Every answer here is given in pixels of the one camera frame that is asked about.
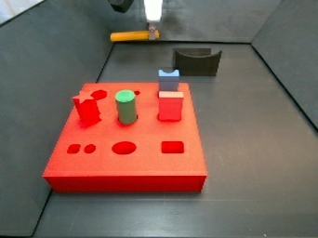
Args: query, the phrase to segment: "black bridge block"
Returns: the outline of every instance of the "black bridge block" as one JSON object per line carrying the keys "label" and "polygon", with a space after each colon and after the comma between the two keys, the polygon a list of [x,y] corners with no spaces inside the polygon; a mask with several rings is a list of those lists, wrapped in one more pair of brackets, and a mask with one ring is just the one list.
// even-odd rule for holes
{"label": "black bridge block", "polygon": [[125,13],[132,5],[133,0],[108,0],[115,11]]}
{"label": "black bridge block", "polygon": [[173,48],[172,67],[180,76],[216,76],[220,55],[211,55],[211,48]]}

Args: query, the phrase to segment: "red square block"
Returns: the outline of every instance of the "red square block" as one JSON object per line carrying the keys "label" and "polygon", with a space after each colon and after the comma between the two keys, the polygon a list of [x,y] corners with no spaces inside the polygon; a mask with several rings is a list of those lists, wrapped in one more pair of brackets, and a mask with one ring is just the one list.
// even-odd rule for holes
{"label": "red square block", "polygon": [[[135,92],[137,120],[117,121],[115,93]],[[199,192],[207,176],[203,147],[187,84],[183,119],[157,120],[156,83],[85,84],[100,122],[87,125],[73,108],[44,178],[56,192]]]}
{"label": "red square block", "polygon": [[183,92],[159,92],[159,120],[180,121],[183,112]]}

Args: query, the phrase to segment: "circular hole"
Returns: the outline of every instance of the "circular hole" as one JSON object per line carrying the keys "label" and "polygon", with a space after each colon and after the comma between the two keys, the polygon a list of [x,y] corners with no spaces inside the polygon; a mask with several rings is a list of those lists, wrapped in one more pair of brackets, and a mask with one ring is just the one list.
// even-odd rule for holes
{"label": "circular hole", "polygon": [[91,96],[95,98],[95,100],[104,99],[107,97],[107,91],[97,90],[91,94]]}
{"label": "circular hole", "polygon": [[128,141],[117,142],[112,147],[113,153],[116,154],[129,154],[135,151],[135,149],[135,144]]}
{"label": "circular hole", "polygon": [[85,153],[92,153],[96,149],[96,146],[93,144],[89,144],[84,147],[84,152]]}
{"label": "circular hole", "polygon": [[80,151],[80,145],[72,144],[67,148],[67,153],[77,153]]}

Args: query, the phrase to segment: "yellow tool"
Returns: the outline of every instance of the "yellow tool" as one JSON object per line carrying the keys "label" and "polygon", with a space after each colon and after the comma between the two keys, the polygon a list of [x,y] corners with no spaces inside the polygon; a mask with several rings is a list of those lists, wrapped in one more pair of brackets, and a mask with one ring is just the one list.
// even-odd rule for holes
{"label": "yellow tool", "polygon": [[[155,38],[159,38],[159,32],[155,31]],[[149,40],[149,31],[140,32],[125,32],[125,33],[112,33],[111,41],[135,41],[135,40]]]}

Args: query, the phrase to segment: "small round hole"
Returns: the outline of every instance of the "small round hole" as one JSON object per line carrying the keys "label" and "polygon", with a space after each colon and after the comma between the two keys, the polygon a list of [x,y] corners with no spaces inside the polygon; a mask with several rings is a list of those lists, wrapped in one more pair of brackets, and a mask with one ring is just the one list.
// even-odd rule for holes
{"label": "small round hole", "polygon": [[96,150],[96,146],[93,144],[89,144],[84,147],[85,153],[92,153]]}
{"label": "small round hole", "polygon": [[80,145],[79,144],[72,144],[67,148],[67,153],[79,153],[80,151]]}
{"label": "small round hole", "polygon": [[104,99],[107,97],[107,91],[97,90],[91,94],[91,96],[95,98],[95,100]]}

